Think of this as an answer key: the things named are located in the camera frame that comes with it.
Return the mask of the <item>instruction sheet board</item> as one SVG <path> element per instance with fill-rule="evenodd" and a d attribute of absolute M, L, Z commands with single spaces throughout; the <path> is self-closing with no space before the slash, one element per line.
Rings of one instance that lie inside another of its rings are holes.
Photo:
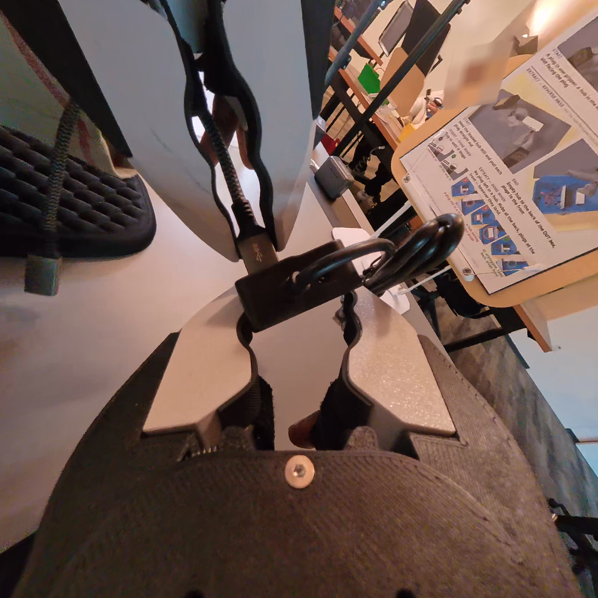
<path fill-rule="evenodd" d="M 597 273 L 597 1 L 560 6 L 564 24 L 511 59 L 496 98 L 446 108 L 392 159 L 422 220 L 462 214 L 449 262 L 493 307 Z"/>

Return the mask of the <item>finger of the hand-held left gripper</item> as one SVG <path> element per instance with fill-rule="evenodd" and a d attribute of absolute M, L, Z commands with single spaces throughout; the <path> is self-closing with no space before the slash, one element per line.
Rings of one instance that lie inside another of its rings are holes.
<path fill-rule="evenodd" d="M 233 64 L 258 115 L 258 173 L 270 184 L 259 201 L 278 251 L 292 235 L 304 195 L 315 125 L 301 1 L 226 1 Z"/>
<path fill-rule="evenodd" d="M 191 89 L 166 16 L 142 1 L 59 1 L 131 152 L 131 164 L 204 243 L 239 261 L 213 166 L 192 126 Z"/>

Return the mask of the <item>black light stand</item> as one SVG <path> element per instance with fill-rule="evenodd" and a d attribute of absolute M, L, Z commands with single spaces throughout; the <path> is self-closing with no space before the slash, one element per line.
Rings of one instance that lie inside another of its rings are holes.
<path fill-rule="evenodd" d="M 363 12 L 362 18 L 358 21 L 350 33 L 350 36 L 346 43 L 341 47 L 340 51 L 334 57 L 331 66 L 328 68 L 325 77 L 325 88 L 328 88 L 337 72 L 341 69 L 346 69 L 350 62 L 350 52 L 355 48 L 356 45 L 360 44 L 366 51 L 371 59 L 373 59 L 380 66 L 382 65 L 381 59 L 375 54 L 375 52 L 368 46 L 368 44 L 362 39 L 363 32 L 369 26 L 370 21 L 376 17 L 376 15 L 385 9 L 389 1 L 371 1 L 367 9 Z"/>

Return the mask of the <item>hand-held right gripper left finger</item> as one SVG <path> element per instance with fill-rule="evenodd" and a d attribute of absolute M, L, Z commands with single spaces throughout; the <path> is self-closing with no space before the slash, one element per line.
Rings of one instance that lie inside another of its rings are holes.
<path fill-rule="evenodd" d="M 210 449 L 226 428 L 253 426 L 258 447 L 273 449 L 272 390 L 258 374 L 252 336 L 235 288 L 197 312 L 175 341 L 144 434 L 192 432 Z"/>

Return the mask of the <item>black multi-port usb hub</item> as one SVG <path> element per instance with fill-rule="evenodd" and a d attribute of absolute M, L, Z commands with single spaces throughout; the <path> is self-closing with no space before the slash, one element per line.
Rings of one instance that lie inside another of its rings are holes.
<path fill-rule="evenodd" d="M 395 244 L 368 237 L 345 247 L 341 240 L 332 240 L 236 281 L 251 332 L 262 332 L 365 287 L 354 260 L 379 252 L 390 257 L 396 252 Z"/>

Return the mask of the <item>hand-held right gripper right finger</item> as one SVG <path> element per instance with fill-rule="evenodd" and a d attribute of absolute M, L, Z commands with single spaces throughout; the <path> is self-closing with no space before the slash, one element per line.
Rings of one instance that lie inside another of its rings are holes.
<path fill-rule="evenodd" d="M 406 450 L 410 434 L 454 438 L 456 428 L 420 337 L 361 287 L 343 298 L 348 345 L 322 402 L 322 448 L 341 450 L 369 427 L 382 450 Z"/>

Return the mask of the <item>person's right hand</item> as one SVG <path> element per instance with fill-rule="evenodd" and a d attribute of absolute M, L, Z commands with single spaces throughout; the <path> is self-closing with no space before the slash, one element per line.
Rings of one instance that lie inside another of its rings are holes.
<path fill-rule="evenodd" d="M 311 430 L 316 424 L 319 415 L 320 410 L 317 410 L 288 428 L 288 437 L 292 445 L 304 450 L 315 448 L 311 441 Z"/>

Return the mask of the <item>person's left hand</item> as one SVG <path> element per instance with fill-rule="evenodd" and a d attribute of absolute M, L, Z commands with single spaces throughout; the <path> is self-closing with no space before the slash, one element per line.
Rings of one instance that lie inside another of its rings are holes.
<path fill-rule="evenodd" d="M 246 131 L 233 106 L 224 96 L 216 95 L 213 98 L 211 113 L 225 145 L 229 147 L 236 136 L 240 158 L 246 168 L 253 170 L 248 155 Z"/>

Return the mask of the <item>computer monitor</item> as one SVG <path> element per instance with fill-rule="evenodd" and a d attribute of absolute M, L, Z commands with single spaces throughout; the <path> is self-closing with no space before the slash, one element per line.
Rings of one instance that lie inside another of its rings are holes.
<path fill-rule="evenodd" d="M 413 15 L 413 7 L 408 1 L 402 1 L 392 19 L 380 34 L 378 44 L 385 56 L 390 56 L 403 39 Z"/>

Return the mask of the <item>black power charger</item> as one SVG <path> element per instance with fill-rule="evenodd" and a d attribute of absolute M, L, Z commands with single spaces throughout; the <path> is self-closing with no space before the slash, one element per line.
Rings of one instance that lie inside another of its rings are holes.
<path fill-rule="evenodd" d="M 326 198 L 333 202 L 355 183 L 352 171 L 338 156 L 329 156 L 315 170 L 315 181 Z"/>

